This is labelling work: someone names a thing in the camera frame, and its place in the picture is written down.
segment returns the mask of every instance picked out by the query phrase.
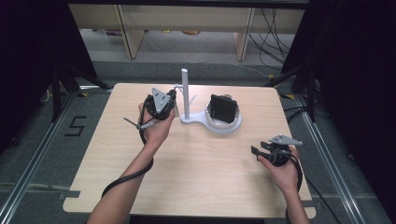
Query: white rod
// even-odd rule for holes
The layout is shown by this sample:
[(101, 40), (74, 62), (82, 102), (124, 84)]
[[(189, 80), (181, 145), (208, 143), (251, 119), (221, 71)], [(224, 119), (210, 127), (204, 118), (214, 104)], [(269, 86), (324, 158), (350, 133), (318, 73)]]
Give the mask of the white rod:
[(183, 84), (183, 100), (184, 100), (184, 118), (190, 118), (189, 104), (189, 71), (185, 68), (181, 69), (181, 82)]

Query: light wood tabletop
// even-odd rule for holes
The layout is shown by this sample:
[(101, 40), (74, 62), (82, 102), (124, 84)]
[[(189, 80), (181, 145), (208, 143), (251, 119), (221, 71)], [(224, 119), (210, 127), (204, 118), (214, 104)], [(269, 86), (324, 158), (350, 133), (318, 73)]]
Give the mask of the light wood tabletop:
[[(174, 85), (117, 84), (93, 134), (71, 191), (66, 212), (90, 213), (105, 187), (117, 179), (141, 150), (136, 121), (138, 104), (151, 89), (168, 92)], [(205, 109), (211, 94), (229, 94), (239, 105), (240, 127), (230, 134), (210, 132), (201, 124), (175, 118), (168, 138), (146, 173), (131, 214), (187, 217), (284, 217), (284, 198), (250, 146), (280, 133), (291, 136), (273, 88), (190, 85), (191, 113)], [(183, 96), (177, 91), (183, 113)], [(316, 214), (306, 182), (300, 195), (308, 217)]]

